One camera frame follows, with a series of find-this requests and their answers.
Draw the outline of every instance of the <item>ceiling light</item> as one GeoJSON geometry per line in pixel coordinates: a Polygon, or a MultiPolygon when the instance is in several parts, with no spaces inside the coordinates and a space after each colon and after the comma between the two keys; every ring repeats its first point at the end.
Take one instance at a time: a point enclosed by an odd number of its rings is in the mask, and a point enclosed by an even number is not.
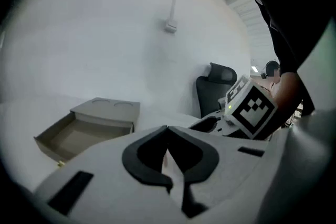
{"type": "Polygon", "coordinates": [[[255,66],[251,66],[254,72],[259,73],[258,69],[255,66]]]}

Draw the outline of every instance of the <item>white wall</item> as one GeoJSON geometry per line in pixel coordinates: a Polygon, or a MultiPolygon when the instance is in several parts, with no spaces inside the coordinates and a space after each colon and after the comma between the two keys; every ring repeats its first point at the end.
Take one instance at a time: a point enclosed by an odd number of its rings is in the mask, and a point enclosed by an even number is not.
{"type": "Polygon", "coordinates": [[[6,27],[2,101],[106,97],[199,116],[209,62],[250,73],[246,29],[223,0],[23,0],[6,27]]]}

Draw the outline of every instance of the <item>box lid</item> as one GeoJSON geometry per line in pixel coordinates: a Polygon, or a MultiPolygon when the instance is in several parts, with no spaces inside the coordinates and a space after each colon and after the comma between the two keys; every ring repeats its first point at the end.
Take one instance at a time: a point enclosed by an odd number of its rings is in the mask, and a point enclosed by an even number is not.
{"type": "Polygon", "coordinates": [[[106,120],[136,122],[140,113],[140,103],[94,98],[70,110],[106,120]]]}

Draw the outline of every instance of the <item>person in black shirt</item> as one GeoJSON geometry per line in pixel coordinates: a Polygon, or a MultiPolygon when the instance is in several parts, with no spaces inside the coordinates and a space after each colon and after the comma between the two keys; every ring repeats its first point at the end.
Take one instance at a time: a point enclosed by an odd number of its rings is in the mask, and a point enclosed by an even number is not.
{"type": "Polygon", "coordinates": [[[305,111],[313,110],[311,99],[297,69],[318,42],[331,19],[334,0],[256,0],[268,25],[280,62],[281,85],[274,96],[278,111],[257,138],[264,139],[291,116],[301,100],[305,111]]]}

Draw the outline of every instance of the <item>open box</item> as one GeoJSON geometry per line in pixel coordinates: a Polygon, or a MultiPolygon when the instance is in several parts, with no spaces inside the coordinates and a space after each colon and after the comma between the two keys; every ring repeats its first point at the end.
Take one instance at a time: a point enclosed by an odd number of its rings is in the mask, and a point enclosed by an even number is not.
{"type": "Polygon", "coordinates": [[[133,133],[139,112],[140,103],[94,98],[34,139],[50,158],[67,162],[92,145],[133,133]]]}

